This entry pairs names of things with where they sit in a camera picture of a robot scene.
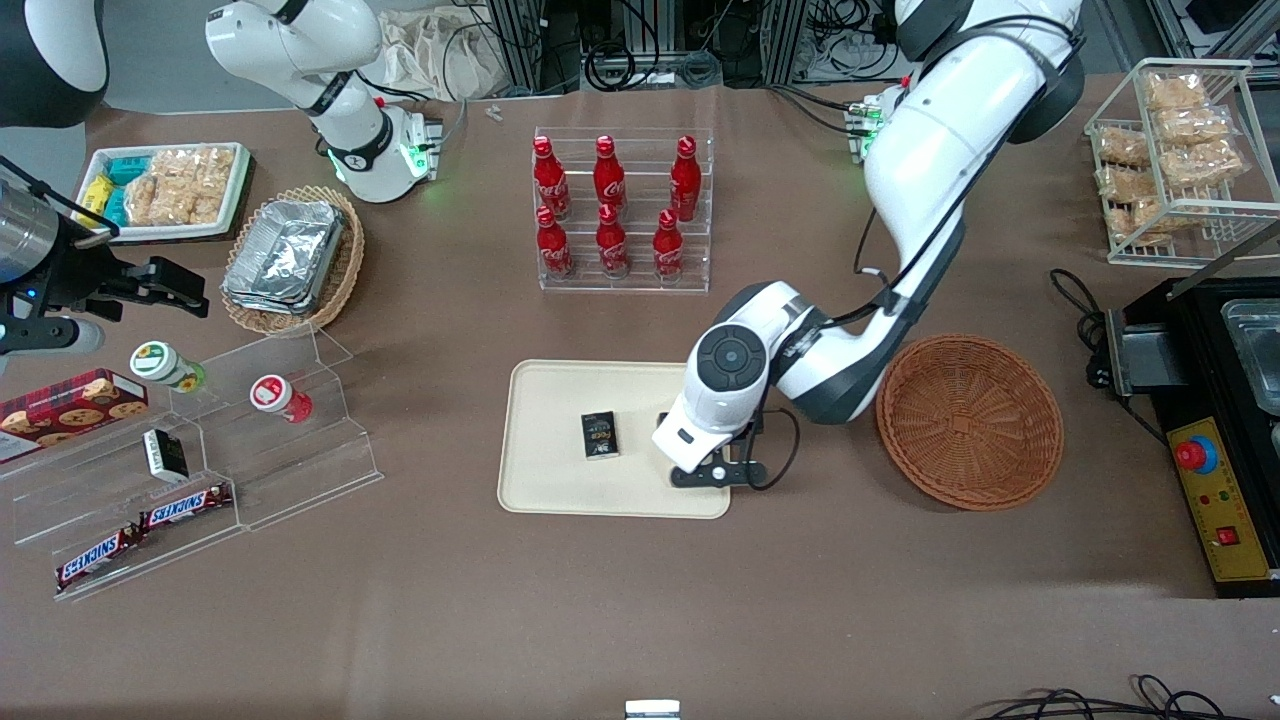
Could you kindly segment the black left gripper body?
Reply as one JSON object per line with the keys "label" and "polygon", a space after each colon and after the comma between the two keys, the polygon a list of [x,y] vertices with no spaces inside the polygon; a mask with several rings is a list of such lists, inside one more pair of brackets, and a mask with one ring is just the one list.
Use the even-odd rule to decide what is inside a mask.
{"label": "black left gripper body", "polygon": [[728,462],[746,464],[753,461],[754,445],[764,430],[764,413],[755,413],[751,420],[728,442]]}

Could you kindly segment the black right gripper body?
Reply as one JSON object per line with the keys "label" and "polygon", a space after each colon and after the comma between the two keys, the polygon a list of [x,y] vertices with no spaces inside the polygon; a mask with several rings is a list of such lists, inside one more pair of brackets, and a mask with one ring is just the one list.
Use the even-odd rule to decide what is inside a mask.
{"label": "black right gripper body", "polygon": [[115,258],[105,241],[97,241],[79,223],[58,217],[58,238],[41,265],[40,309],[86,314],[119,322],[125,304],[150,305],[134,265]]}

